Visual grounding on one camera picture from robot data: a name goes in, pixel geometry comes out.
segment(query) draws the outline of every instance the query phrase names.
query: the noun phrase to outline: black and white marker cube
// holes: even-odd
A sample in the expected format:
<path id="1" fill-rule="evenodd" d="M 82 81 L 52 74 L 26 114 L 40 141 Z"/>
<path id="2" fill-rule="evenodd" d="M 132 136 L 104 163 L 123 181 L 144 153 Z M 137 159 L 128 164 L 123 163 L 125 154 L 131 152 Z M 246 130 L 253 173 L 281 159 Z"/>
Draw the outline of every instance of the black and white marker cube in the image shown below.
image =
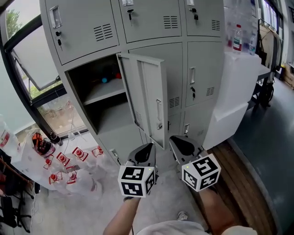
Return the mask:
<path id="1" fill-rule="evenodd" d="M 124 196 L 146 197 L 154 184 L 154 167 L 121 166 L 119 169 L 119 187 Z"/>
<path id="2" fill-rule="evenodd" d="M 182 165 L 182 180 L 197 192 L 215 184 L 220 173 L 221 167 L 213 154 Z"/>

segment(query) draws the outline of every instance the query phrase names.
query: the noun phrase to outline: sneaker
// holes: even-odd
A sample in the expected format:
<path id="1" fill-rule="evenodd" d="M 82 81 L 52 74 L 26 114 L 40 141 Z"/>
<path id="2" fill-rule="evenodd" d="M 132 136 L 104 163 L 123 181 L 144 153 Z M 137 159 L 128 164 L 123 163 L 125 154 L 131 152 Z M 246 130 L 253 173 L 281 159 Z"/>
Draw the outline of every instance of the sneaker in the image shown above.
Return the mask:
<path id="1" fill-rule="evenodd" d="M 186 212 L 184 212 L 184 211 L 180 211 L 179 213 L 178 213 L 178 220 L 179 221 L 185 221 L 185 220 L 187 220 L 188 219 L 188 214 L 186 213 Z"/>

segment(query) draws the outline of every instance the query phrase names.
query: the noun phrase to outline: open locker door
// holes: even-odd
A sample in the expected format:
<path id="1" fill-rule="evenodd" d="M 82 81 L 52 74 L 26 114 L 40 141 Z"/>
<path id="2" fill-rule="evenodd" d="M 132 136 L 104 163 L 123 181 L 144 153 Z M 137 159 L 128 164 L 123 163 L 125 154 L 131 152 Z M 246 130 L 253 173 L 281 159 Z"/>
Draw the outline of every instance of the open locker door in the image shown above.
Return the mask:
<path id="1" fill-rule="evenodd" d="M 163 149 L 168 144 L 165 62 L 134 54 L 117 54 L 135 124 Z"/>

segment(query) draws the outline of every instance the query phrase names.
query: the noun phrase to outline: white shirt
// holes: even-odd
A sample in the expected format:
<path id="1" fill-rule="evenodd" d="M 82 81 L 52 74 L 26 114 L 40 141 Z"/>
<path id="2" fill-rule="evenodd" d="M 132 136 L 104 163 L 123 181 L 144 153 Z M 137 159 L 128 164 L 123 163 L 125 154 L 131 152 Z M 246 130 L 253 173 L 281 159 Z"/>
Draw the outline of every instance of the white shirt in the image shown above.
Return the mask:
<path id="1" fill-rule="evenodd" d="M 141 230 L 137 235 L 209 235 L 203 227 L 190 221 L 166 221 L 150 225 Z M 228 228 L 222 235 L 257 235 L 252 228 L 234 226 Z"/>

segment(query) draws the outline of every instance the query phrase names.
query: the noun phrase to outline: concrete floor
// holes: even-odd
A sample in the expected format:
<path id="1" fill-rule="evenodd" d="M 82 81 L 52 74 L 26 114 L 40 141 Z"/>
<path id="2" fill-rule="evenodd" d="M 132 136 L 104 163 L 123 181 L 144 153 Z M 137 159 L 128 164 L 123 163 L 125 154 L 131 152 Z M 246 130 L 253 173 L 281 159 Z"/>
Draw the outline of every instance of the concrete floor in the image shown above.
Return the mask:
<path id="1" fill-rule="evenodd" d="M 233 136 L 265 185 L 283 231 L 294 222 L 294 91 L 276 79 L 267 110 L 252 109 Z"/>
<path id="2" fill-rule="evenodd" d="M 176 164 L 170 151 L 157 156 L 159 179 L 151 194 L 140 201 L 134 220 L 134 233 L 163 221 L 176 220 L 184 210 L 188 220 L 207 225 L 187 186 L 179 180 Z M 58 192 L 42 190 L 36 195 L 31 234 L 33 235 L 101 235 L 123 203 L 117 175 L 107 174 L 100 180 L 103 195 L 100 200 L 82 196 L 62 196 Z M 5 234 L 24 235 L 16 228 Z"/>

